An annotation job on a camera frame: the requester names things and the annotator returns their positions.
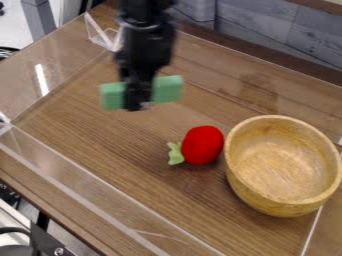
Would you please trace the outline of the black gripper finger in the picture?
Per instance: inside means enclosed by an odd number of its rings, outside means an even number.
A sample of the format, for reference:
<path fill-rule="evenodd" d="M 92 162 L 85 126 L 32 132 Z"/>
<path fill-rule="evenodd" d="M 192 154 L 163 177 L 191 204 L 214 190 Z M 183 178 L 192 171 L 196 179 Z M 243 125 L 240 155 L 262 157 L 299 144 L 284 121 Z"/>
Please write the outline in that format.
<path fill-rule="evenodd" d="M 152 78 L 149 76 L 129 75 L 124 82 L 124 109 L 140 111 L 144 104 L 151 102 Z"/>

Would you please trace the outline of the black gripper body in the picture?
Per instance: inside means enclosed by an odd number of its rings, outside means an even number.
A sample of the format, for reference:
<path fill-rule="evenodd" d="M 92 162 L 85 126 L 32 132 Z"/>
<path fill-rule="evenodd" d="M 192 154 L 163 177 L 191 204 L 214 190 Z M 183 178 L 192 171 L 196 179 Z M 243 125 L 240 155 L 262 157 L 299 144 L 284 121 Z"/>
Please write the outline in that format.
<path fill-rule="evenodd" d="M 176 38 L 175 23 L 157 19 L 147 26 L 139 26 L 120 19 L 121 46 L 115 53 L 120 80 L 123 82 L 151 82 L 159 70 L 171 62 Z"/>

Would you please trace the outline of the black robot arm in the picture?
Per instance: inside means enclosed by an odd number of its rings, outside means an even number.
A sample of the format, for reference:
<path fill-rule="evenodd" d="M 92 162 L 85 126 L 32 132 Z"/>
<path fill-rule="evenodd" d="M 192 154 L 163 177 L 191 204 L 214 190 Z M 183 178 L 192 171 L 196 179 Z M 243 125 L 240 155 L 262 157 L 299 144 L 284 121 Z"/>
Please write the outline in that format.
<path fill-rule="evenodd" d="M 115 60 L 128 111 L 139 111 L 151 102 L 153 77 L 171 62 L 176 28 L 168 9 L 173 4 L 175 0 L 119 1 L 121 46 Z"/>

